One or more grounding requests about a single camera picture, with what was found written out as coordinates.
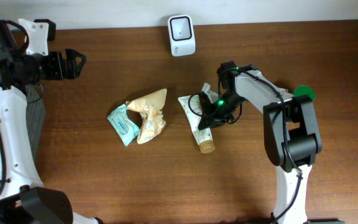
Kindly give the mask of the green lidded jar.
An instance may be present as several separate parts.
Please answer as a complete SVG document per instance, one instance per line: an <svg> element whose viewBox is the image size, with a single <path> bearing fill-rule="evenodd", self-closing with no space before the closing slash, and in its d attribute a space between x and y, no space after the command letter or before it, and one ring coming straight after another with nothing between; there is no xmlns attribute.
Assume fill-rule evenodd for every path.
<svg viewBox="0 0 358 224"><path fill-rule="evenodd" d="M295 88L293 91L294 96L308 96L312 101L315 100L315 92L312 88L306 85L301 85Z"/></svg>

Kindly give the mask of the teal wet wipes pack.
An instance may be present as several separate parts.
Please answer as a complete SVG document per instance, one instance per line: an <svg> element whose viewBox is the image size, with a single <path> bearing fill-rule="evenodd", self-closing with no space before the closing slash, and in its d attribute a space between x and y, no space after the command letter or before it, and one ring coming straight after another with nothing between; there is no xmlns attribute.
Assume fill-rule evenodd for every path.
<svg viewBox="0 0 358 224"><path fill-rule="evenodd" d="M127 116L127 106L122 104L106 118L116 130L121 141L128 146L140 133L139 127Z"/></svg>

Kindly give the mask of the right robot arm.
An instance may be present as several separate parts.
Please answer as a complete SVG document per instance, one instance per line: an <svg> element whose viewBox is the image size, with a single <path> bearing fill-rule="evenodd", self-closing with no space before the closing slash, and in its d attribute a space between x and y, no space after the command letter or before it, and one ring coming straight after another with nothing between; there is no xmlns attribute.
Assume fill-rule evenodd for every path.
<svg viewBox="0 0 358 224"><path fill-rule="evenodd" d="M198 93L201 118L198 129L234 124L235 110L251 103L263 115L264 148L275 166L277 199L271 223L310 223L306 216L308 176L322 140L308 95L294 95L268 81L253 64L225 62L217 69L218 91Z"/></svg>

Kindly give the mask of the beige paper bag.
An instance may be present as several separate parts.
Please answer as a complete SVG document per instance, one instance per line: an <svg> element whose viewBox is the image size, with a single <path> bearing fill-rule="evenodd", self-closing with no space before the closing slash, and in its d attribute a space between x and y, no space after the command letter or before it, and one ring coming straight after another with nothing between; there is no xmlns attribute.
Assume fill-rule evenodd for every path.
<svg viewBox="0 0 358 224"><path fill-rule="evenodd" d="M142 117L142 126L137 137L138 144L144 144L158 136L166 121L163 118L162 109L165 106L167 89L155 91L138 99L127 101L127 110L138 112Z"/></svg>

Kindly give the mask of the white cream tube gold cap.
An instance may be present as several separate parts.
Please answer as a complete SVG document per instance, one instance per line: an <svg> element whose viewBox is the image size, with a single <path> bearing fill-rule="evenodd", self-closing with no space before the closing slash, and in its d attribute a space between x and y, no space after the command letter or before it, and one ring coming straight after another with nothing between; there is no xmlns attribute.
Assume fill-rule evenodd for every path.
<svg viewBox="0 0 358 224"><path fill-rule="evenodd" d="M201 153L207 154L215 150L213 142L213 135L210 128L200 130L198 125L201 121L201 117L196 114L202 114L203 110L201 107L200 99L198 95L190 98L188 96L182 96L178 98L181 104L188 122L190 124L191 132L196 140L197 145L200 148Z"/></svg>

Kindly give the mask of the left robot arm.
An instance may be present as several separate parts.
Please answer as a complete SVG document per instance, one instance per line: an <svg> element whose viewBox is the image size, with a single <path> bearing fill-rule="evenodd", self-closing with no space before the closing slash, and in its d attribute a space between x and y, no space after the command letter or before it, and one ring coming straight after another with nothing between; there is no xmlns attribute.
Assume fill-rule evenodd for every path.
<svg viewBox="0 0 358 224"><path fill-rule="evenodd" d="M50 51L56 25L48 19L0 20L0 223L99 223L75 213L64 192L41 181L32 146L44 118L41 80L75 79L85 55Z"/></svg>

